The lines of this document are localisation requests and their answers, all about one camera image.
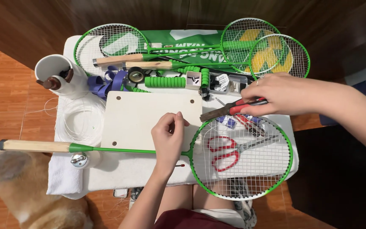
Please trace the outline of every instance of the wooden floor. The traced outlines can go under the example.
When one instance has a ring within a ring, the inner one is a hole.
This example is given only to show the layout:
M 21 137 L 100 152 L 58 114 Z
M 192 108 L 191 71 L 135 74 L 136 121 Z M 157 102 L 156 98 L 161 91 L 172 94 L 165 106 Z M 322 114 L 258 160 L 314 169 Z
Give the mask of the wooden floor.
M 55 109 L 44 109 L 46 101 L 56 96 L 35 83 L 32 70 L 0 52 L 0 140 L 22 139 L 53 141 Z M 46 109 L 54 108 L 52 99 Z M 293 129 L 321 127 L 317 114 L 292 117 Z M 112 196 L 112 190 L 88 194 L 92 200 L 90 214 L 96 229 L 116 229 L 128 212 L 129 199 Z M 254 200 L 258 223 L 256 229 L 316 229 L 332 228 L 292 207 L 286 183 L 269 195 Z M 0 199 L 0 229 L 18 229 L 17 220 Z

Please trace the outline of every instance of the pliers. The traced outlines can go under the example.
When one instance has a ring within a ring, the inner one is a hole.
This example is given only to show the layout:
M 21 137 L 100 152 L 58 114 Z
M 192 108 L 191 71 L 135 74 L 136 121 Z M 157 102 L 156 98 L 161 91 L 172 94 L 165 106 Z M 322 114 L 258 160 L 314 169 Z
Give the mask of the pliers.
M 213 118 L 221 117 L 224 115 L 235 115 L 240 113 L 242 108 L 256 105 L 267 104 L 268 101 L 265 98 L 255 97 L 255 101 L 245 103 L 242 99 L 239 99 L 232 103 L 227 103 L 224 107 L 204 113 L 200 116 L 200 121 L 204 122 Z

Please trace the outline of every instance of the orange cat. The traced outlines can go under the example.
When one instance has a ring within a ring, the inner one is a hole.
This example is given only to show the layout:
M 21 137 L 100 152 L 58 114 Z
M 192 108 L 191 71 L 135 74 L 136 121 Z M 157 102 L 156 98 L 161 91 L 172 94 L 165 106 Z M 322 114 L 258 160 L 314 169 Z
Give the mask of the orange cat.
M 0 150 L 0 197 L 22 229 L 90 229 L 85 198 L 46 195 L 50 157 Z

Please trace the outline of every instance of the person's left hand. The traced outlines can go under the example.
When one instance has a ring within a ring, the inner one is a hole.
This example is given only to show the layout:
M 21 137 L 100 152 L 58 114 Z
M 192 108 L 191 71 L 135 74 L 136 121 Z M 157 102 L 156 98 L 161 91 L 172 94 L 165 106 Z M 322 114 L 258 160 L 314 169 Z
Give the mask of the person's left hand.
M 171 174 L 180 158 L 184 127 L 190 124 L 181 112 L 166 113 L 152 128 L 151 134 L 156 150 L 156 166 L 162 172 Z

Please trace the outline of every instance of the white cup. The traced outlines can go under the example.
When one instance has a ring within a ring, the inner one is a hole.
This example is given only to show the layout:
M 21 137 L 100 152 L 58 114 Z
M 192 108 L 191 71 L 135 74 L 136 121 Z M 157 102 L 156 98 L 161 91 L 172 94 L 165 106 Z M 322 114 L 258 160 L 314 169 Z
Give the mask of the white cup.
M 61 71 L 73 69 L 73 78 L 67 83 L 62 77 L 58 76 Z M 88 93 L 87 75 L 83 69 L 71 62 L 63 55 L 53 54 L 43 57 L 35 66 L 36 79 L 45 81 L 49 77 L 57 78 L 61 86 L 57 90 L 51 90 L 56 95 L 64 96 L 69 99 L 78 99 Z

